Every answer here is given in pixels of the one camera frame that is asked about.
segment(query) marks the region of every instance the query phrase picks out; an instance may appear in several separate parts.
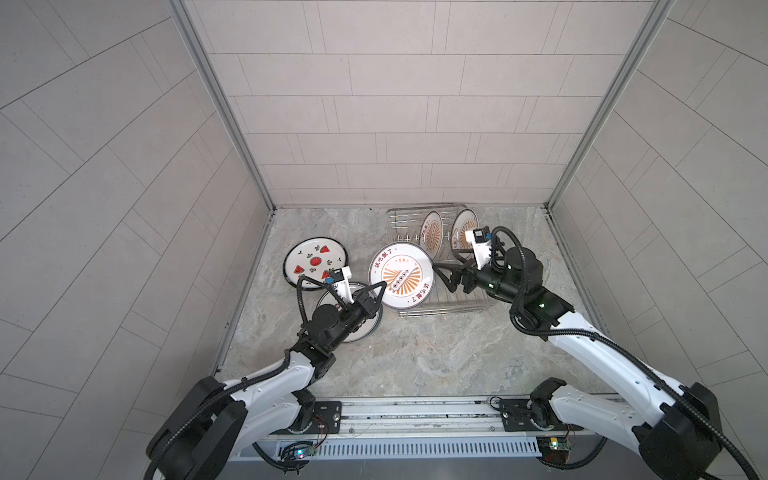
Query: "ventilation grille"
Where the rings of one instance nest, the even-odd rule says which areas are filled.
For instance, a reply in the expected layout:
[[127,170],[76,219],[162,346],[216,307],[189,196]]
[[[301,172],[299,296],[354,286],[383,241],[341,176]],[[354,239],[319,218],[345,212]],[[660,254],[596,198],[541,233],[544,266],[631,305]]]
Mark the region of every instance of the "ventilation grille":
[[329,439],[313,458],[457,458],[541,456],[535,439]]

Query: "orange sunburst pattern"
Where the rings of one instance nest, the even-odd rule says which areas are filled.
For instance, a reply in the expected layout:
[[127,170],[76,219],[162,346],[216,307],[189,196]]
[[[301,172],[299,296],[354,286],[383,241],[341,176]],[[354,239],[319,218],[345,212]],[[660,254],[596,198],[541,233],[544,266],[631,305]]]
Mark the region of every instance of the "orange sunburst pattern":
[[385,267],[382,272],[382,279],[395,295],[410,295],[419,287],[419,283],[422,281],[422,271],[419,269],[419,265],[415,265],[407,278],[398,281],[402,272],[403,270],[392,270]]
[[424,246],[427,250],[434,252],[437,250],[437,246],[440,243],[440,223],[431,222],[427,225],[426,233],[424,234]]
[[458,232],[458,244],[462,246],[462,249],[469,248],[469,243],[467,243],[467,237],[464,235],[464,232],[467,230],[474,230],[477,227],[478,224],[471,218],[463,223],[462,228]]

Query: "gray tile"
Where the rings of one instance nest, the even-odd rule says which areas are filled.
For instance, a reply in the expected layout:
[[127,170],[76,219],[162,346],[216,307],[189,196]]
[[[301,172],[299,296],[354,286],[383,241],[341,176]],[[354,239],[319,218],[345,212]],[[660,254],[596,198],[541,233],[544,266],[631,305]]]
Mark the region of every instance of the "gray tile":
[[512,133],[524,102],[523,97],[440,97],[437,131]]
[[475,163],[543,164],[557,141],[557,134],[482,134]]
[[[245,133],[327,133],[322,97],[235,97]],[[358,97],[338,97],[354,101]]]
[[165,20],[141,33],[152,50],[160,68],[171,85],[175,85],[194,71],[194,63],[181,40],[172,19]]
[[157,351],[119,329],[29,478],[95,478]]
[[22,100],[17,100],[6,106],[0,113],[5,115],[11,123],[24,135],[34,141],[46,154],[65,169],[73,174],[82,164],[83,160],[61,140],[48,125],[43,123],[35,113]]
[[121,430],[112,445],[97,480],[135,480],[149,463],[147,448],[153,435]]
[[622,55],[575,55],[558,95],[602,96],[622,58]]
[[621,181],[627,179],[650,148],[615,111],[606,120],[593,147]]
[[55,8],[91,56],[168,18],[165,5],[151,0],[107,0],[86,5],[78,0],[60,0]]
[[701,383],[696,369],[690,364],[690,360],[667,322],[661,320],[638,333],[637,341],[648,358],[648,364],[656,370],[682,382],[685,386],[691,386],[695,382]]
[[157,175],[134,210],[170,242],[211,177],[199,150],[188,141]]
[[237,253],[235,253],[235,257],[232,260],[230,271],[227,273],[229,281],[237,285],[238,288],[244,287],[246,275],[251,267],[251,261],[253,260],[256,248],[259,246],[261,232],[264,229],[267,218],[269,218],[269,210],[266,208],[264,201],[259,198],[253,216],[249,219],[248,228],[245,230],[243,239],[237,248]]
[[39,87],[74,64],[24,0],[3,2],[0,105]]
[[[570,55],[467,55],[464,74],[459,74],[461,94],[557,95],[572,60]],[[458,89],[447,94],[458,94]]]
[[713,128],[678,173],[762,258],[768,258],[768,167]]
[[299,134],[298,138],[307,164],[376,163],[374,134]]
[[219,234],[219,226],[216,225],[213,220],[211,220],[208,212],[206,212],[202,205],[200,205],[200,202],[195,202],[195,204],[192,206],[192,213],[205,226],[205,229],[208,230],[208,233],[210,233],[213,237]]
[[563,193],[563,203],[568,208],[576,227],[582,233],[598,217],[598,209],[578,182],[572,181]]
[[125,316],[125,320],[123,320],[121,327],[133,333],[135,336],[140,336],[155,346],[163,346],[165,337],[168,334],[168,332],[133,310],[128,312]]
[[432,52],[434,5],[320,2],[317,6],[327,53]]
[[673,167],[710,127],[709,122],[641,73],[616,103],[621,117]]
[[592,119],[598,103],[600,97],[539,97],[525,131],[580,134]]
[[0,408],[0,462],[6,478],[27,478],[61,419]]
[[768,162],[766,82],[768,65],[742,55],[696,109],[763,162]]
[[149,187],[203,122],[200,105],[184,82],[133,120],[109,142],[109,148]]
[[299,2],[195,2],[211,53],[312,53]]
[[249,179],[243,161],[237,151],[232,150],[198,200],[217,226],[221,227],[240,188]]
[[6,372],[79,392],[159,259],[118,225]]
[[5,366],[31,334],[29,330],[0,320],[0,371],[5,370]]
[[143,191],[106,148],[69,177],[0,243],[0,318],[37,327]]
[[629,247],[624,249],[624,255],[626,255],[629,260],[632,260],[638,253],[642,252],[645,247],[650,245],[650,242],[656,240],[656,237],[659,235],[659,230],[655,225],[651,224],[638,238],[635,239],[634,242],[629,244]]
[[238,55],[253,95],[351,95],[346,55]]
[[757,253],[747,246],[698,277],[697,280],[701,288],[709,293],[762,261]]
[[556,8],[550,2],[454,3],[445,53],[539,54]]
[[134,407],[168,415],[214,303],[192,287]]
[[88,60],[88,54],[85,53],[85,50],[48,0],[25,0],[25,3],[75,65]]
[[53,159],[0,115],[0,238],[69,177]]
[[744,444],[753,465],[759,472],[768,471],[768,445],[761,442],[762,427],[768,425],[768,416],[762,411],[763,400],[768,398],[768,376],[754,373],[741,379],[721,383],[711,388],[717,404]]
[[464,67],[461,55],[350,55],[348,75],[355,95],[458,95]]
[[768,338],[762,308],[766,282],[768,265],[760,263],[710,292],[710,298],[763,368],[768,366],[768,352],[762,347]]
[[761,372],[760,364],[749,352],[742,352],[738,355],[729,356],[719,362],[710,363],[698,369],[699,375],[706,386],[716,385],[717,383],[727,382],[747,376],[752,373]]
[[645,360],[645,354],[640,348],[640,344],[632,334],[624,314],[621,313],[616,300],[611,294],[611,289],[605,283],[598,266],[595,262],[590,262],[583,270],[584,281],[591,292],[594,301],[598,305],[600,315],[608,327],[609,336],[618,342],[625,349],[629,350],[637,358]]
[[663,319],[664,317],[661,316],[659,307],[654,306],[647,312],[641,314],[638,318],[631,320],[629,322],[629,327],[632,329],[632,332],[637,335],[648,327],[656,325]]
[[723,50],[722,44],[666,21],[639,69],[666,91],[685,101]]
[[622,250],[650,225],[643,209],[606,164],[600,167],[586,191]]
[[639,253],[632,266],[694,367],[746,350],[662,236]]
[[163,426],[163,422],[165,422],[164,415],[131,409],[128,418],[125,419],[123,429],[154,435]]
[[133,310],[169,331],[213,242],[214,238],[197,217],[188,215],[136,299]]
[[219,114],[215,114],[200,127],[200,136],[203,138],[208,151],[214,157],[216,165],[221,165],[224,158],[234,148],[227,129],[221,121]]
[[648,8],[638,2],[575,2],[555,53],[623,55]]
[[87,159],[160,96],[141,57],[126,41],[43,85],[24,102]]
[[663,158],[650,166],[632,195],[694,276],[745,245]]
[[123,218],[125,226],[133,230],[141,239],[149,244],[160,255],[168,248],[168,242],[141,215],[132,209]]
[[712,0],[699,14],[693,29],[731,48],[768,63],[768,34],[763,22],[768,5],[760,0]]
[[205,116],[209,117],[213,115],[216,111],[216,105],[214,105],[210,93],[205,87],[205,84],[203,84],[200,72],[195,72],[187,77],[187,83],[190,85],[190,88],[192,88],[192,93],[194,93],[194,97],[197,99],[197,103],[200,104],[200,108],[203,109]]
[[224,279],[227,278],[227,272],[243,239],[245,229],[246,224],[243,223],[240,215],[231,209],[200,268],[200,275],[216,291],[220,291],[224,285]]
[[631,321],[654,305],[607,226],[600,227],[587,245],[625,318]]
[[468,143],[469,134],[386,134],[386,162],[463,164]]
[[10,409],[63,417],[76,396],[67,390],[0,375],[0,406]]
[[592,260],[592,254],[587,247],[587,243],[584,242],[584,238],[581,237],[581,233],[578,231],[576,223],[574,223],[571,218],[571,214],[568,213],[565,204],[560,202],[555,206],[553,214],[563,232],[565,241],[568,244],[568,249],[571,251],[571,255],[574,257],[576,265],[579,268],[586,267],[590,260]]

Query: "dish rack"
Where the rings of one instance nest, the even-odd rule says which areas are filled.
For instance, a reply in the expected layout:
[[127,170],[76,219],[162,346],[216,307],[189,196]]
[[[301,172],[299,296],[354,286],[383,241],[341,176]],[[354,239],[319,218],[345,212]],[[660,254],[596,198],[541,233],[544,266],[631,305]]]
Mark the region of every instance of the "dish rack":
[[[451,227],[453,221],[462,210],[466,210],[464,204],[429,205],[426,207],[390,208],[386,211],[389,226],[389,239],[391,243],[410,242],[419,244],[424,219],[430,212],[437,212],[442,218],[442,239],[437,256],[433,259],[440,263],[455,263],[451,253]],[[429,297],[418,306],[409,310],[400,310],[400,316],[436,316],[449,313],[479,312],[492,304],[492,299],[480,289],[472,293],[462,292],[459,286],[455,293],[450,293],[443,282],[435,275],[435,283]]]

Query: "plate rim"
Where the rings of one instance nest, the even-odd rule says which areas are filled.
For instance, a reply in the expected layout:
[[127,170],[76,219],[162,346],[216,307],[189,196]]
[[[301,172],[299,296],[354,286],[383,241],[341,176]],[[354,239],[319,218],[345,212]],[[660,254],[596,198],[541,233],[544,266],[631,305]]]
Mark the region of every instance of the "plate rim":
[[[427,220],[429,219],[429,217],[432,214],[437,215],[437,218],[439,218],[439,223],[440,223],[440,241],[437,243],[437,250],[435,250],[435,256],[430,255],[429,252],[424,247],[422,247],[422,245],[421,245],[421,242],[422,242],[421,232],[422,232],[422,230],[424,230],[424,224],[427,223]],[[442,225],[442,215],[437,210],[432,210],[431,212],[429,212],[426,215],[426,217],[424,217],[424,221],[422,222],[422,226],[421,226],[421,228],[419,228],[419,247],[422,250],[424,250],[424,252],[427,254],[427,257],[429,257],[430,260],[434,260],[435,257],[437,257],[438,254],[440,253],[440,250],[442,249],[442,236],[443,236],[444,233],[445,233],[445,228]]]
[[368,266],[368,282],[371,285],[373,285],[373,280],[371,279],[371,270],[373,268],[374,261],[379,256],[379,253],[383,252],[385,248],[391,247],[392,245],[397,245],[398,243],[403,243],[405,245],[410,245],[411,247],[416,247],[419,250],[421,250],[426,255],[427,259],[429,259],[429,268],[432,269],[432,286],[429,288],[429,291],[427,292],[427,294],[424,295],[424,298],[422,298],[418,303],[414,303],[413,305],[407,306],[405,308],[397,308],[396,306],[390,306],[390,305],[387,305],[386,303],[384,303],[384,298],[382,297],[382,305],[387,305],[392,310],[410,310],[411,308],[414,308],[416,306],[421,305],[424,302],[424,300],[427,300],[427,298],[430,295],[432,295],[432,291],[435,289],[435,268],[432,266],[432,258],[429,256],[429,253],[427,253],[426,250],[424,250],[421,247],[421,245],[417,245],[416,243],[411,243],[411,242],[405,242],[403,240],[401,240],[399,242],[387,243],[384,247],[380,248],[379,251],[376,253],[376,255],[374,255],[373,258],[371,259],[371,264]]
[[462,211],[458,212],[458,215],[456,215],[456,218],[455,218],[455,219],[453,219],[453,224],[451,225],[451,236],[450,236],[450,238],[451,238],[451,239],[453,238],[453,231],[455,230],[455,227],[456,227],[456,222],[458,222],[458,218],[459,218],[459,217],[460,217],[460,216],[461,216],[461,215],[462,215],[464,212],[472,212],[472,215],[474,215],[474,216],[475,216],[475,223],[478,225],[478,227],[480,226],[480,223],[479,223],[479,221],[478,221],[478,214],[476,214],[476,213],[475,213],[475,211],[474,211],[473,209],[471,209],[471,208],[465,208],[464,210],[462,210]]
[[[290,250],[288,250],[288,253],[286,253],[285,258],[283,258],[283,278],[286,279],[288,284],[291,285],[293,288],[296,288],[296,284],[294,282],[290,281],[290,279],[288,278],[288,273],[286,273],[286,263],[288,263],[288,256],[290,255],[291,252],[293,252],[293,250],[296,247],[298,247],[302,243],[308,242],[310,240],[317,240],[319,238],[324,238],[325,240],[333,240],[334,242],[338,243],[339,246],[341,247],[341,249],[344,250],[344,264],[342,266],[349,266],[349,252],[346,251],[346,247],[341,242],[339,242],[337,239],[331,238],[331,237],[310,237],[310,238],[307,238],[305,240],[301,240],[299,243],[297,243],[296,245],[291,247]],[[321,286],[317,286],[317,285],[315,285],[313,288],[309,288],[308,286],[302,286],[301,290],[303,292],[309,292],[309,291],[312,291],[312,290],[318,290],[320,288],[322,288],[322,287]]]

